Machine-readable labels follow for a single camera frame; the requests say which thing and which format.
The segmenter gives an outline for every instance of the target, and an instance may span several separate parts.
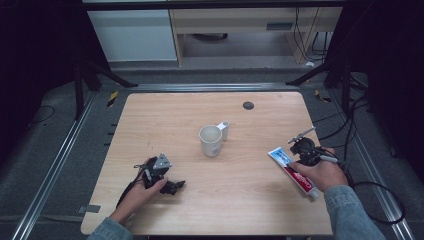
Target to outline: toothpaste tube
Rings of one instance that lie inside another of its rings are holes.
[[[292,160],[281,147],[278,147],[268,152],[268,154],[286,171],[286,173],[289,174],[291,179],[294,180],[294,182],[300,187],[300,189],[302,189],[302,191],[306,195],[311,196],[313,199],[318,198],[318,190],[311,182],[311,180],[287,166],[289,163],[292,162]]]

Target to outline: table top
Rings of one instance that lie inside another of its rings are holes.
[[[228,140],[207,157],[199,130],[222,121]],[[268,156],[276,147],[289,153],[287,141],[311,126],[297,92],[131,94],[90,201],[101,208],[86,213],[81,231],[114,211],[134,165],[164,153],[173,164],[165,176],[186,183],[133,216],[127,227],[136,235],[331,235],[323,195],[312,201]],[[315,132],[307,137],[318,143]]]

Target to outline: person's left hand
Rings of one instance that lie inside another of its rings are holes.
[[[110,218],[125,226],[131,215],[158,193],[167,181],[167,179],[162,179],[149,189],[145,189],[143,181],[138,181],[110,215]]]

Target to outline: toothpaste cap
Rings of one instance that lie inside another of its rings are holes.
[[[309,196],[311,196],[314,200],[319,197],[317,190],[314,188],[309,192]]]

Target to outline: denim sleeve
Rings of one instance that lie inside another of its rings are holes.
[[[368,217],[352,188],[330,187],[324,198],[335,239],[386,239]]]
[[[130,231],[121,224],[105,218],[103,222],[97,226],[96,230],[88,236],[87,240],[129,240],[133,239]]]

